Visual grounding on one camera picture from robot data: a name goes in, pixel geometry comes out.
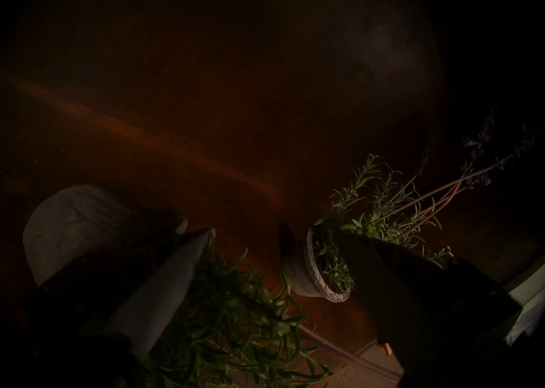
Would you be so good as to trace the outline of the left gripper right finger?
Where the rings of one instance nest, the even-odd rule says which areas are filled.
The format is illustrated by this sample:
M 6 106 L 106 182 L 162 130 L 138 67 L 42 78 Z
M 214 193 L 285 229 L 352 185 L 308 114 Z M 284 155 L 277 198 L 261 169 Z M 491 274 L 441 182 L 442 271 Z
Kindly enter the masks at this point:
M 451 355 L 440 311 L 453 261 L 441 267 L 405 247 L 340 229 L 336 244 L 404 376 L 447 376 Z

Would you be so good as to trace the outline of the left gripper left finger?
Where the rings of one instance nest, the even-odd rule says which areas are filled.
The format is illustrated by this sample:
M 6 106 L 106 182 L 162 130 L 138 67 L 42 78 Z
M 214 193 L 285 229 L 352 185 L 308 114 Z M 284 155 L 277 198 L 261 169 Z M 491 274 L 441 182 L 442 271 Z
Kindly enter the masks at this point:
M 215 235 L 214 228 L 177 235 L 157 270 L 108 320 L 106 333 L 127 338 L 139 362 L 145 360 L 183 302 Z

